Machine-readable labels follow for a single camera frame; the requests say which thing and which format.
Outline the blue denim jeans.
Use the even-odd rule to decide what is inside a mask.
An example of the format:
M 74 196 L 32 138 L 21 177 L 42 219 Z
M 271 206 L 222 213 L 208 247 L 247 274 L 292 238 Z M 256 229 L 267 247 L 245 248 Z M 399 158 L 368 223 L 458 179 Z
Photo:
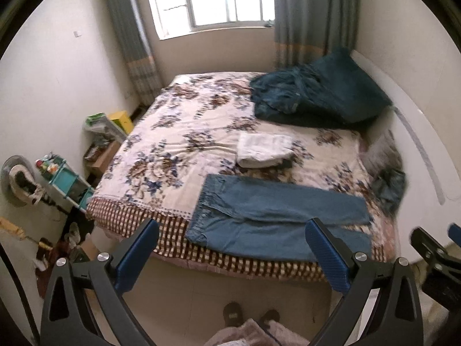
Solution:
M 185 236 L 233 257 L 313 262 L 305 241 L 313 218 L 352 251 L 371 251 L 371 237 L 352 229 L 371 223 L 363 198 L 246 176 L 208 175 Z

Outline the white bed headboard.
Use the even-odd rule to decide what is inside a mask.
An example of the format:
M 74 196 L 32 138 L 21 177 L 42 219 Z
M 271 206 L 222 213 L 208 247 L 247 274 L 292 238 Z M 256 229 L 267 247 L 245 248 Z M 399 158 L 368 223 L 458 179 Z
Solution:
M 411 263 L 420 255 L 410 244 L 416 227 L 425 229 L 442 246 L 451 243 L 447 230 L 460 224 L 460 177 L 442 143 L 415 102 L 374 63 L 357 51 L 354 61 L 392 100 L 367 131 L 370 141 L 390 130 L 403 159 L 406 189 L 395 216 L 395 251 Z

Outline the small dark grey garment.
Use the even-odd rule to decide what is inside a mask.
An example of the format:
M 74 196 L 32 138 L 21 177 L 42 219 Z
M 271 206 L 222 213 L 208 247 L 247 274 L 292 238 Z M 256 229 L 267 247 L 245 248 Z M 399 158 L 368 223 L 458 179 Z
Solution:
M 370 187 L 382 212 L 386 216 L 395 216 L 405 194 L 405 173 L 391 168 L 382 170 L 375 176 Z

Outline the grey pillow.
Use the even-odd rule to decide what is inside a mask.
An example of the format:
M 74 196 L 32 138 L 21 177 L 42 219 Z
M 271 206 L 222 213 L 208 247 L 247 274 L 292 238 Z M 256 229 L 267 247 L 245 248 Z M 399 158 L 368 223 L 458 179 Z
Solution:
M 390 130 L 385 130 L 362 155 L 362 164 L 370 178 L 377 177 L 381 172 L 401 170 L 403 159 L 395 144 L 395 138 Z

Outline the right dark slipper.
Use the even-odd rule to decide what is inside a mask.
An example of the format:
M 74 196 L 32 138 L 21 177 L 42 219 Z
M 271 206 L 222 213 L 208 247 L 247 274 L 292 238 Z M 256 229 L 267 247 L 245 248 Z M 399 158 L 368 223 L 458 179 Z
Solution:
M 259 325 L 264 327 L 269 327 L 271 322 L 279 322 L 281 319 L 280 314 L 275 309 L 270 309 L 266 311 L 260 318 L 259 318 Z

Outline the white electric fan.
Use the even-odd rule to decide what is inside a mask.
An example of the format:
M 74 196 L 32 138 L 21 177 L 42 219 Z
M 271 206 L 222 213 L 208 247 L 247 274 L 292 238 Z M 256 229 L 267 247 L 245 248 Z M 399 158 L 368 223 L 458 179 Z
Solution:
M 37 205 L 44 188 L 36 181 L 32 165 L 22 155 L 10 156 L 1 167 L 1 192 L 15 207 Z

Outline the teal storage shelf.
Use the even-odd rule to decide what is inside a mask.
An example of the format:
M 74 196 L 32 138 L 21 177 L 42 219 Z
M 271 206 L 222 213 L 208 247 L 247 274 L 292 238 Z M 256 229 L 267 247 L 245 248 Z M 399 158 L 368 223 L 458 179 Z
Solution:
M 52 152 L 37 159 L 35 166 L 48 184 L 57 190 L 73 207 L 86 213 L 88 203 L 95 190 L 79 173 L 74 171 L 67 160 Z

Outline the cardboard box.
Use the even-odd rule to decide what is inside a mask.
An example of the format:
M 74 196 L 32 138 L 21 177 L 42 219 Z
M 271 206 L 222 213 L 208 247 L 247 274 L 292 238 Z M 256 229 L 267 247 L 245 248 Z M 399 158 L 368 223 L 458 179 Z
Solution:
M 106 146 L 92 145 L 84 156 L 84 165 L 95 176 L 102 176 L 109 168 L 120 148 L 118 141 L 111 141 Z

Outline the dark teal quilt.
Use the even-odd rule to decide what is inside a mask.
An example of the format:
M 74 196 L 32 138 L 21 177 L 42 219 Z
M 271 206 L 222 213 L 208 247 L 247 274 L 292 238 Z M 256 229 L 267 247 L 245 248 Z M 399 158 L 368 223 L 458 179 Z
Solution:
M 392 106 L 346 48 L 255 77 L 250 88 L 256 118 L 299 127 L 362 130 Z

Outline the green white bag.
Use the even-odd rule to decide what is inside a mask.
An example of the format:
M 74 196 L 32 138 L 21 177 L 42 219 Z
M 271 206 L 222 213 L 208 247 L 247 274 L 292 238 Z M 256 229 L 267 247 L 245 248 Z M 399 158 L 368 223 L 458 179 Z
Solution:
M 104 113 L 88 116 L 84 121 L 84 129 L 119 143 L 123 143 L 127 137 L 126 133 Z

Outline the folded white cloth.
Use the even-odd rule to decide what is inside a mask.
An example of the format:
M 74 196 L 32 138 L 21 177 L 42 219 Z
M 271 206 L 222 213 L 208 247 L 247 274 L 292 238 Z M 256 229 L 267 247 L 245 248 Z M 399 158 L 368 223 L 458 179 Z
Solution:
M 242 132 L 237 142 L 236 162 L 242 168 L 278 166 L 293 156 L 293 139 L 288 135 Z

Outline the yellow box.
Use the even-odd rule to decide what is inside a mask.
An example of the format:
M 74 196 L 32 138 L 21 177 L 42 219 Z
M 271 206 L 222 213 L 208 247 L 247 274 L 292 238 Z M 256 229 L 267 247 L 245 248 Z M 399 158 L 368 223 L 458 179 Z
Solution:
M 134 130 L 134 124 L 126 111 L 118 111 L 109 115 L 109 119 L 115 123 L 125 134 Z

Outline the floral bed blanket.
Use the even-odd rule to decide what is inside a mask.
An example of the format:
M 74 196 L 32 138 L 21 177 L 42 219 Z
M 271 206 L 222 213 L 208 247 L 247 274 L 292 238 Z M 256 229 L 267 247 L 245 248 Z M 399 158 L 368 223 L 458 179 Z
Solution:
M 175 77 L 114 156 L 88 203 L 88 219 L 111 238 L 122 239 L 153 218 L 160 226 L 154 256 L 186 269 L 248 279 L 321 281 L 324 275 L 315 262 L 235 257 L 187 240 L 205 177 L 251 176 L 364 198 L 371 222 L 352 229 L 370 238 L 374 260 L 390 261 L 395 255 L 394 223 L 370 193 L 370 177 L 359 158 L 360 135 L 258 120 L 250 98 L 252 78 L 251 72 Z M 291 136 L 292 167 L 239 168 L 237 141 L 243 132 Z

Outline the left grey-green curtain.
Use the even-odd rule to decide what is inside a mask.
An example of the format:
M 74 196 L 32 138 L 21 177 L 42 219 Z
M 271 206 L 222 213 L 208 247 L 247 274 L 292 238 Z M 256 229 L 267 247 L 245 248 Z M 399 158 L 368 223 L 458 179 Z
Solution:
M 150 106 L 161 92 L 163 84 L 145 33 L 137 0 L 107 2 L 129 78 L 141 104 Z

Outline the grey-green curtain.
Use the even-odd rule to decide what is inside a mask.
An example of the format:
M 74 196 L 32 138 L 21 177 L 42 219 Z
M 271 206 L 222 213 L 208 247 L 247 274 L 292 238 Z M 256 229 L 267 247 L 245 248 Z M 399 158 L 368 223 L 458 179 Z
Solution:
M 145 33 L 137 0 L 107 2 L 129 78 L 141 104 L 150 106 L 161 92 L 163 84 Z
M 274 11 L 277 69 L 356 45 L 359 0 L 274 0 Z

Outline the right grey-green curtain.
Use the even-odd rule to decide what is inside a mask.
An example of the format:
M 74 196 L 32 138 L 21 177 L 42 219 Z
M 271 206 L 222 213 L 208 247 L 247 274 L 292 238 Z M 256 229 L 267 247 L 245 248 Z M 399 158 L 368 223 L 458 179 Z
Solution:
M 277 69 L 356 45 L 359 0 L 274 0 L 274 11 Z

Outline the bright window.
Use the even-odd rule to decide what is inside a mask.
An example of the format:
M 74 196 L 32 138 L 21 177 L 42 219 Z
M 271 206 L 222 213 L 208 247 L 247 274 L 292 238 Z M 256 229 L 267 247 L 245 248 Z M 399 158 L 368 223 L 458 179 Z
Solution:
M 274 0 L 148 0 L 159 38 L 237 27 L 271 27 Z

